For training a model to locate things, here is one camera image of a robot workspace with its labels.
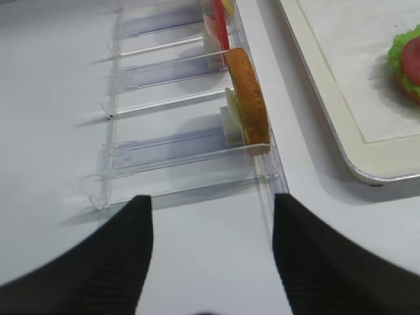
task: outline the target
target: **tray rim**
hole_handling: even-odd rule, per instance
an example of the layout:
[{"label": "tray rim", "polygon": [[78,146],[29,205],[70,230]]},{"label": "tray rim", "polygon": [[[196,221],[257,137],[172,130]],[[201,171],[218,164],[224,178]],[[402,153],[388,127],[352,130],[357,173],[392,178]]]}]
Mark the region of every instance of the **tray rim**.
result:
[{"label": "tray rim", "polygon": [[278,0],[282,14],[351,173],[372,186],[420,179],[420,135],[366,143],[298,0]]}]

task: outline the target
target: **lettuce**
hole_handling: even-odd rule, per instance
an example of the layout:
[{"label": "lettuce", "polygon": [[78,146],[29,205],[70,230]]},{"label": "lettuce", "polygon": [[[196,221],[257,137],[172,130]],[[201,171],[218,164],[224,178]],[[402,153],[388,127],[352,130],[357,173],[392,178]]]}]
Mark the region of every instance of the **lettuce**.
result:
[{"label": "lettuce", "polygon": [[420,86],[413,83],[408,76],[404,74],[402,69],[402,51],[404,46],[415,39],[416,37],[420,37],[420,24],[414,30],[411,30],[407,33],[397,35],[394,38],[394,43],[391,49],[388,52],[389,62],[394,67],[395,72],[398,75],[401,75],[402,82],[406,87],[408,92],[416,92],[420,96]]}]

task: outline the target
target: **white paper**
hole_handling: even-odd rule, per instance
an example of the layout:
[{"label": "white paper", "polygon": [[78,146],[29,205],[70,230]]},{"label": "white paper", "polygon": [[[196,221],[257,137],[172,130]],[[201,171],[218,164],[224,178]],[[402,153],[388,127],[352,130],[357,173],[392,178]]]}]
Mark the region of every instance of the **white paper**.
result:
[{"label": "white paper", "polygon": [[420,23],[419,0],[299,0],[366,142],[420,135],[420,106],[392,80],[395,35]]}]

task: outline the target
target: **bread slice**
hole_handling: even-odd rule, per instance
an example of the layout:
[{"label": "bread slice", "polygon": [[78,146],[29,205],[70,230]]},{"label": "bread slice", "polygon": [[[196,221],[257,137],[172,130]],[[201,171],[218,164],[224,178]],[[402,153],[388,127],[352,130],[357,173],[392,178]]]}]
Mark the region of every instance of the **bread slice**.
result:
[{"label": "bread slice", "polygon": [[416,92],[409,92],[409,91],[407,91],[406,87],[404,86],[404,84],[402,82],[401,75],[398,75],[397,73],[394,74],[394,80],[395,80],[397,86],[404,92],[404,94],[410,100],[413,100],[414,102],[418,103],[418,105],[420,105],[420,96]]},{"label": "bread slice", "polygon": [[[226,52],[226,63],[238,98],[238,110],[246,144],[270,144],[270,126],[261,87],[248,54],[243,48]],[[264,146],[261,153],[268,153]]]}]

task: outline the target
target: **red tomato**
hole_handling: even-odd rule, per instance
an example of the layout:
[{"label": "red tomato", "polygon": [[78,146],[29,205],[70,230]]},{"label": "red tomato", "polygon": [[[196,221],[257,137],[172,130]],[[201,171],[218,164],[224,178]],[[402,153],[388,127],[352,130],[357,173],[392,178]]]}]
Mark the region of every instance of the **red tomato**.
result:
[{"label": "red tomato", "polygon": [[410,80],[420,85],[420,37],[412,39],[404,46],[402,69]]}]

